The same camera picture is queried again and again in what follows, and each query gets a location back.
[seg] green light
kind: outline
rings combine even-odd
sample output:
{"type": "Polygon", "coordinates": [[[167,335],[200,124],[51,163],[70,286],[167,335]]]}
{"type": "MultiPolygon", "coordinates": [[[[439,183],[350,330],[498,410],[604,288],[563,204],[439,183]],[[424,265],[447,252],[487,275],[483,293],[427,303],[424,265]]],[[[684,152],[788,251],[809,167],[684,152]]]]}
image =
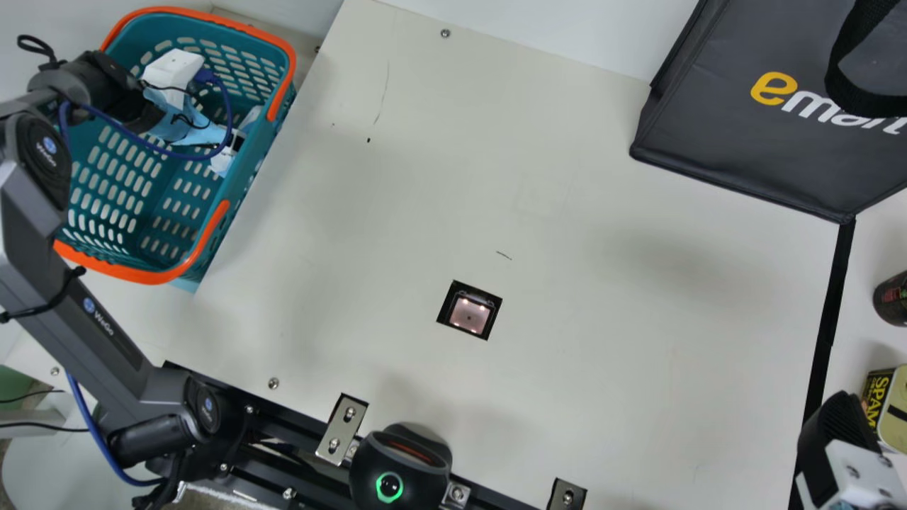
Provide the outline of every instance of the green light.
{"type": "Polygon", "coordinates": [[[375,481],[375,493],[378,496],[378,501],[380,501],[381,503],[393,503],[397,499],[400,499],[400,496],[403,495],[403,479],[400,478],[400,475],[392,471],[382,473],[381,476],[379,476],[375,481]],[[388,476],[393,476],[400,484],[400,486],[396,489],[396,494],[394,495],[385,495],[385,493],[381,491],[381,485],[384,483],[385,478],[387,478],[388,476]]]}

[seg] cable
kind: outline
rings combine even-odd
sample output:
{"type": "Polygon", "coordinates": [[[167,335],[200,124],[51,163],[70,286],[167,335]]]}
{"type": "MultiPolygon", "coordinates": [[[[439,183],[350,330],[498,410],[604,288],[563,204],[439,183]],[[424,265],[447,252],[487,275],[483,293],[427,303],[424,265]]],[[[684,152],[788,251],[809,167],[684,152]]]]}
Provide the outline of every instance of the cable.
{"type": "Polygon", "coordinates": [[[107,442],[104,441],[104,438],[101,437],[101,432],[98,430],[98,426],[94,423],[92,419],[92,413],[88,410],[88,405],[85,404],[85,397],[82,395],[82,390],[79,389],[79,383],[75,380],[72,374],[69,372],[66,373],[66,378],[69,380],[69,386],[73,389],[73,397],[75,397],[75,405],[78,406],[79,412],[82,413],[82,418],[85,420],[85,425],[88,426],[88,431],[92,433],[92,438],[94,442],[97,443],[98,448],[101,449],[101,453],[104,455],[104,458],[107,459],[107,464],[111,465],[113,472],[123,481],[129,485],[135,485],[137,487],[150,487],[152,485],[160,484],[164,481],[163,478],[157,478],[155,480],[136,480],[135,478],[126,474],[122,470],[119,464],[117,464],[116,459],[113,458],[110,449],[107,447],[107,442]]]}
{"type": "Polygon", "coordinates": [[[10,398],[9,400],[0,400],[0,404],[12,404],[13,402],[18,402],[19,400],[25,400],[29,397],[34,397],[35,395],[47,395],[48,393],[65,393],[61,389],[48,389],[46,391],[35,391],[34,393],[29,393],[27,395],[22,395],[21,397],[10,398]]]}
{"type": "Polygon", "coordinates": [[[214,149],[214,151],[209,152],[207,154],[191,155],[191,154],[181,154],[179,152],[174,152],[174,151],[168,151],[167,149],[163,149],[147,140],[142,139],[142,137],[140,137],[139,135],[122,127],[122,124],[115,121],[107,113],[104,113],[101,110],[98,110],[97,108],[91,106],[90,104],[81,104],[81,105],[79,105],[79,107],[86,110],[88,113],[94,115],[95,117],[100,117],[100,118],[104,119],[113,128],[115,128],[117,131],[119,131],[123,135],[125,135],[126,138],[129,138],[133,142],[138,143],[139,145],[141,145],[142,147],[145,147],[146,149],[157,152],[159,154],[163,154],[165,156],[170,156],[171,158],[176,158],[176,159],[180,159],[180,160],[184,160],[184,161],[206,162],[207,160],[210,160],[214,156],[220,154],[224,150],[224,148],[227,147],[227,144],[229,143],[229,140],[230,140],[230,135],[233,133],[233,111],[232,111],[232,108],[230,107],[229,94],[227,93],[227,87],[224,85],[224,83],[220,80],[220,78],[216,74],[214,74],[210,71],[208,71],[206,74],[204,74],[202,71],[208,71],[208,70],[202,69],[201,71],[199,71],[199,73],[196,74],[196,80],[202,81],[204,83],[214,83],[215,85],[217,85],[220,88],[220,93],[223,95],[223,99],[224,99],[224,110],[226,110],[226,112],[227,112],[227,132],[224,135],[224,139],[222,141],[220,141],[220,145],[218,145],[214,149]]]}
{"type": "Polygon", "coordinates": [[[11,427],[37,427],[37,428],[46,428],[48,430],[56,430],[57,432],[88,432],[87,428],[57,427],[54,425],[46,425],[44,423],[36,423],[34,421],[17,421],[15,423],[4,423],[3,425],[0,425],[0,428],[11,428],[11,427]]]}

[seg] emart logo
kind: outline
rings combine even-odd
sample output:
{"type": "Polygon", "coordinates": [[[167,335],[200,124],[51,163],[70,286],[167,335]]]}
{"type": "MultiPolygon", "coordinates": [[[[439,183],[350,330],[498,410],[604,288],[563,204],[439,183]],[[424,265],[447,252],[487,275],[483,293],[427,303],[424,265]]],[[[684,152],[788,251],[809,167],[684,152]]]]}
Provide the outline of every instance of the emart logo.
{"type": "Polygon", "coordinates": [[[888,134],[901,134],[901,128],[907,125],[907,117],[870,119],[842,113],[841,108],[831,99],[809,91],[798,91],[797,88],[797,82],[792,76],[772,71],[763,74],[756,81],[749,95],[768,106],[783,104],[781,110],[784,112],[792,113],[797,107],[801,107],[797,115],[805,119],[810,119],[818,113],[815,119],[820,123],[831,121],[837,126],[861,129],[872,129],[888,123],[882,127],[882,131],[888,134]]]}

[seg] teal basket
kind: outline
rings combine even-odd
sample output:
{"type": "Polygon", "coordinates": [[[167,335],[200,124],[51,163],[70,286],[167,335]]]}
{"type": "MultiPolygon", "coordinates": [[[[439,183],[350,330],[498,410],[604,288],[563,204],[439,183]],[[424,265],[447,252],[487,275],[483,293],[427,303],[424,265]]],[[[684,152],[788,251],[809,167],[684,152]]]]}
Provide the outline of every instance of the teal basket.
{"type": "MultiPolygon", "coordinates": [[[[142,9],[123,18],[102,49],[138,77],[172,48],[205,57],[205,67],[227,87],[234,126],[262,106],[227,177],[210,171],[208,162],[143,148],[101,119],[80,124],[69,133],[69,218],[56,243],[57,251],[88,269],[151,285],[201,281],[296,95],[296,57],[286,42],[206,13],[142,9]]],[[[225,124],[218,87],[197,95],[196,107],[225,124]]],[[[175,152],[210,151],[143,138],[175,152]]]]}

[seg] basket hole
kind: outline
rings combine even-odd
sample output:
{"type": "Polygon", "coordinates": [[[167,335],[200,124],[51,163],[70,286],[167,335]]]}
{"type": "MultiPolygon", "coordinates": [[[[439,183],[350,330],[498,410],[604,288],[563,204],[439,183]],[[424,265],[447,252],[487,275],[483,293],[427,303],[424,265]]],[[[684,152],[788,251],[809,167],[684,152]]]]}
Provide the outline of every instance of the basket hole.
{"type": "Polygon", "coordinates": [[[113,129],[110,126],[104,126],[104,129],[101,130],[101,134],[98,135],[98,142],[107,142],[107,137],[111,135],[111,131],[113,131],[113,129]]]}

